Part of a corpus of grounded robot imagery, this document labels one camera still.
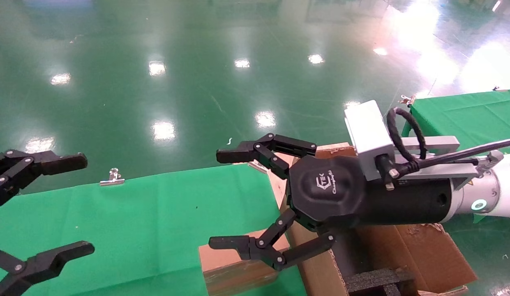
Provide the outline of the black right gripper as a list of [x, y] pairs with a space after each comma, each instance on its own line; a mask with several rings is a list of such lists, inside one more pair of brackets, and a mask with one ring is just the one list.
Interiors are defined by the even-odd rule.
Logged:
[[[286, 251], [274, 244], [298, 221], [311, 231], [321, 228], [368, 225], [440, 223], [452, 203], [448, 179], [400, 180], [388, 190], [381, 180], [366, 180], [355, 157], [318, 159], [315, 143], [268, 133], [255, 141], [242, 141], [234, 149], [217, 150], [221, 164], [258, 161], [280, 179], [288, 178], [287, 209], [258, 238], [210, 237], [214, 250], [235, 250], [242, 260], [260, 260], [282, 271], [331, 249], [330, 233]], [[291, 167], [275, 153], [300, 158]]]

